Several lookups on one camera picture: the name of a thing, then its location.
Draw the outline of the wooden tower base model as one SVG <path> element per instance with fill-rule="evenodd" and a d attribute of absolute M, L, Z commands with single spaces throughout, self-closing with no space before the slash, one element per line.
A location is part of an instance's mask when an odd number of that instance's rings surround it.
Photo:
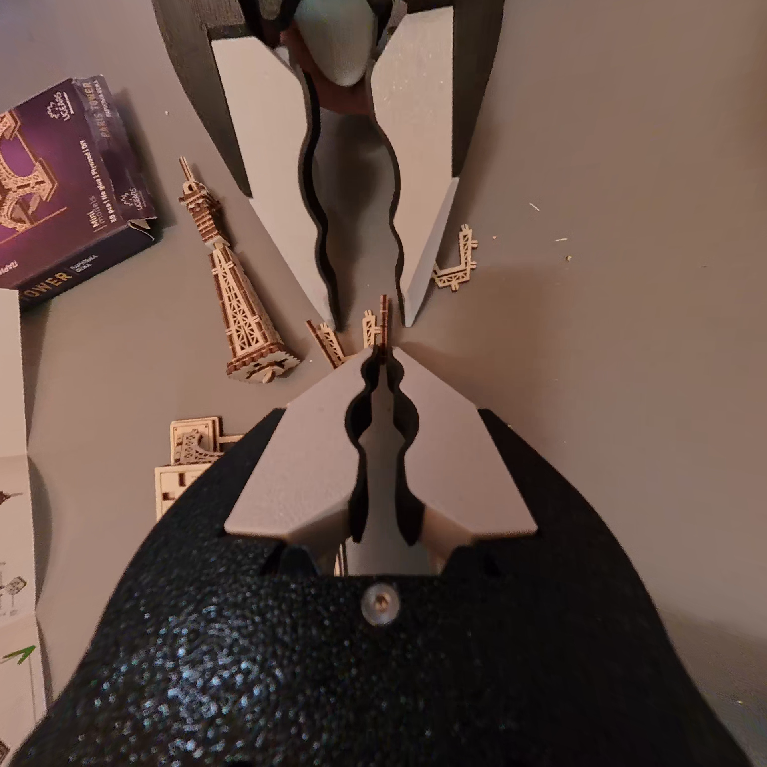
<path fill-rule="evenodd" d="M 169 426 L 170 463 L 154 470 L 157 522 L 242 437 L 223 434 L 221 417 L 174 420 Z"/>

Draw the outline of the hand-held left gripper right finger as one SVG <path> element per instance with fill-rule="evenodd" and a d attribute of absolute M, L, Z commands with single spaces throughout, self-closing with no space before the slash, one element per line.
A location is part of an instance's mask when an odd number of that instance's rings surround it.
<path fill-rule="evenodd" d="M 387 382 L 403 438 L 394 497 L 404 541 L 446 563 L 457 548 L 537 532 L 475 405 L 400 348 Z"/>

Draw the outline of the purple puzzle box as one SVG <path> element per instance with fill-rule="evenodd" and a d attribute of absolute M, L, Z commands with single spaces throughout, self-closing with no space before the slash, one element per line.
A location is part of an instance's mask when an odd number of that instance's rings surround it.
<path fill-rule="evenodd" d="M 105 78 L 70 78 L 1 114 L 1 287 L 20 311 L 156 242 L 157 212 Z"/>

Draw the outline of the wooden tower spire model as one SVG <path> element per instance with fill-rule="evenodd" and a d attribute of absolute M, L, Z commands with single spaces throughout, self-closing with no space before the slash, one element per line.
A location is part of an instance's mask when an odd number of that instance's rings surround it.
<path fill-rule="evenodd" d="M 185 181 L 179 202 L 194 221 L 209 249 L 209 263 L 231 352 L 226 374 L 248 383 L 271 383 L 295 368 L 300 359 L 283 342 L 242 264 L 226 238 L 220 203 L 179 157 Z"/>

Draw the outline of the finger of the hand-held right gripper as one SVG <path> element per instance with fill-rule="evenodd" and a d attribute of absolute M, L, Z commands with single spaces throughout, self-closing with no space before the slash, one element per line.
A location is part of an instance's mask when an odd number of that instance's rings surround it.
<path fill-rule="evenodd" d="M 312 79 L 256 37 L 212 41 L 251 205 L 321 321 L 336 330 L 328 218 L 314 187 L 321 118 Z"/>
<path fill-rule="evenodd" d="M 427 293 L 458 185 L 453 33 L 451 8 L 405 14 L 371 73 L 374 114 L 399 171 L 393 226 L 402 248 L 398 284 L 408 328 Z"/>

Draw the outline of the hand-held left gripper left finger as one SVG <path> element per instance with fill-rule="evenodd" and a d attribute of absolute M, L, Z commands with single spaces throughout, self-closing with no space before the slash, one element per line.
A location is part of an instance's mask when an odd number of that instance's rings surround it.
<path fill-rule="evenodd" d="M 367 460 L 379 348 L 369 347 L 294 399 L 224 528 L 287 544 L 359 542 L 368 520 Z"/>

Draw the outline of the folded instruction leaflet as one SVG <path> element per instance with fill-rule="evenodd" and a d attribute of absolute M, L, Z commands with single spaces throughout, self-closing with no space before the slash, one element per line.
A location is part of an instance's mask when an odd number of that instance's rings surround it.
<path fill-rule="evenodd" d="M 1 290 L 1 765 L 47 702 L 35 615 L 34 522 L 18 293 Z"/>

